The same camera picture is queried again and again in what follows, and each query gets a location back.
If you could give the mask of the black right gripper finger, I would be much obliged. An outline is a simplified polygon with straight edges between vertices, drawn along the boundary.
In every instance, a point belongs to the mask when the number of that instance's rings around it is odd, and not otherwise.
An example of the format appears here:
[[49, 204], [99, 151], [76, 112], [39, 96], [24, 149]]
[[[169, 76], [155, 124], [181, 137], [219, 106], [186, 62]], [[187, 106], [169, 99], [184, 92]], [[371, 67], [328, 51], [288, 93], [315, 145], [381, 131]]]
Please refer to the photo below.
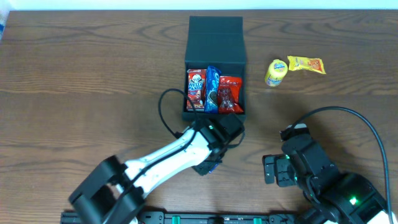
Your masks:
[[275, 177], [279, 187], [290, 187], [295, 185], [294, 170], [288, 156], [281, 154], [276, 157]]
[[274, 158], [275, 156], [273, 155], [266, 155], [262, 157], [262, 165], [264, 168], [264, 178], [266, 184], [273, 184], [275, 182]]

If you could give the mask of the blue Eclipse mint tin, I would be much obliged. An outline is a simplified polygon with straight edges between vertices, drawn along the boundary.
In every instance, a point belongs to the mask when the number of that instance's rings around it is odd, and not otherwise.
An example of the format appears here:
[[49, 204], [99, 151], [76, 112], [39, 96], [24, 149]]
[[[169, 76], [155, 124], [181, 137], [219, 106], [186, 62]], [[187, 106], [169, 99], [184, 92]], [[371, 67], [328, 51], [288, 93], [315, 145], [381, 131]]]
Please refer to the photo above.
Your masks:
[[212, 173], [218, 167], [218, 165], [219, 165], [219, 162], [215, 162], [208, 173], [209, 174]]

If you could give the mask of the red snack bag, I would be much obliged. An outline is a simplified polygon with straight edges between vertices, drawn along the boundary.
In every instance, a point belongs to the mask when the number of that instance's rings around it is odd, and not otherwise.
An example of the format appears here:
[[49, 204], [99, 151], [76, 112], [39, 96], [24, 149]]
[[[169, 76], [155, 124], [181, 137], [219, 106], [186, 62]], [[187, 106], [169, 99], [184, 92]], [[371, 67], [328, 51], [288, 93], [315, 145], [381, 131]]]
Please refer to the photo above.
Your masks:
[[217, 94], [219, 114], [241, 114], [244, 112], [239, 105], [239, 93], [242, 84], [243, 81], [240, 77], [220, 77]]

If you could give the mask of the red Hello Panda box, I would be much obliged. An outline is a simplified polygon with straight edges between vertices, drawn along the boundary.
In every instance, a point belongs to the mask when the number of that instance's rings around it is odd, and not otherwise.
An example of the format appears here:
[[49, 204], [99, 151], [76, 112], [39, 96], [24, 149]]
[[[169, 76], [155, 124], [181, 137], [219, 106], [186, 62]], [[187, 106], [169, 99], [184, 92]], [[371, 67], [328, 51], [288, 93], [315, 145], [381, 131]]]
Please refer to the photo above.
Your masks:
[[206, 69], [188, 69], [187, 107], [188, 111], [195, 109], [204, 112], [204, 95], [206, 84]]

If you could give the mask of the blue Oreo cookie pack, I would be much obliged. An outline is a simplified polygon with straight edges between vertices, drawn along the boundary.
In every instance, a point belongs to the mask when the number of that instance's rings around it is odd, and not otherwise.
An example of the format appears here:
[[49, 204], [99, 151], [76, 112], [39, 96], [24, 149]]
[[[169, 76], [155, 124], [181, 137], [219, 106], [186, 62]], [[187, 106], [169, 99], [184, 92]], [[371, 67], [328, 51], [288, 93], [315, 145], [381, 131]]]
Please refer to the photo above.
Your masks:
[[221, 71], [209, 65], [206, 71], [205, 113], [218, 113], [218, 87]]

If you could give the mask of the yellow orange snack packet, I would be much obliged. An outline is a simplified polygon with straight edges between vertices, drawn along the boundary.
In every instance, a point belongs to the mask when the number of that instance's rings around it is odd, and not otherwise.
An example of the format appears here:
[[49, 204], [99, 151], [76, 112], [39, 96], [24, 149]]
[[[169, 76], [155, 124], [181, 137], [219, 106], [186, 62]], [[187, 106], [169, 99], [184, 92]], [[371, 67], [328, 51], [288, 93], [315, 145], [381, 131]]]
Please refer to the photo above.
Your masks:
[[308, 58], [288, 55], [287, 59], [289, 61], [290, 71], [308, 70], [311, 72], [326, 74], [323, 61], [320, 58]]

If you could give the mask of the dark green box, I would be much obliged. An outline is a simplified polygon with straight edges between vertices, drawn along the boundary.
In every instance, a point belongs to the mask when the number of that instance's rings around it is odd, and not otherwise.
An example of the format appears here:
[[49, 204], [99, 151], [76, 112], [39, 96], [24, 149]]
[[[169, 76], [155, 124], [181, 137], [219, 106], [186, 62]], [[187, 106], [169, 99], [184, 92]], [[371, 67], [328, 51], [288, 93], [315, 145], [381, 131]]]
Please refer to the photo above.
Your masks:
[[185, 51], [185, 70], [205, 69], [212, 65], [222, 76], [240, 77], [242, 86], [238, 105], [246, 120], [246, 49], [242, 17], [190, 16]]

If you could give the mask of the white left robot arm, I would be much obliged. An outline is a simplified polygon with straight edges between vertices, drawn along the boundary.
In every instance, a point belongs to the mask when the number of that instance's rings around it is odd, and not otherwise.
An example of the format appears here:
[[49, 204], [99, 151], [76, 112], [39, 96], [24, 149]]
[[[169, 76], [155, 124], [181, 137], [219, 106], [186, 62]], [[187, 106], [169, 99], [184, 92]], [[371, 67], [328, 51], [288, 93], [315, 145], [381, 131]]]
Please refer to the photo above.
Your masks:
[[221, 123], [193, 124], [169, 145], [139, 159], [101, 161], [69, 196], [83, 223], [134, 223], [146, 197], [175, 174], [197, 166], [231, 140]]

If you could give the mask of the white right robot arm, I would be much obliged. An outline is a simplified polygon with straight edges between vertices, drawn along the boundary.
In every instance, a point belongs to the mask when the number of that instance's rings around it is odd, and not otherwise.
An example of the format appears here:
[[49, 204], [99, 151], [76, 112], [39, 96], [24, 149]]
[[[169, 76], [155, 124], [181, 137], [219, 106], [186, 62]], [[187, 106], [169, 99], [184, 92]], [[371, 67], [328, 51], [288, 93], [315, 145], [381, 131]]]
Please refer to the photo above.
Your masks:
[[340, 172], [309, 134], [291, 137], [282, 153], [262, 158], [265, 182], [296, 185], [312, 204], [294, 223], [394, 223], [387, 201], [360, 174]]

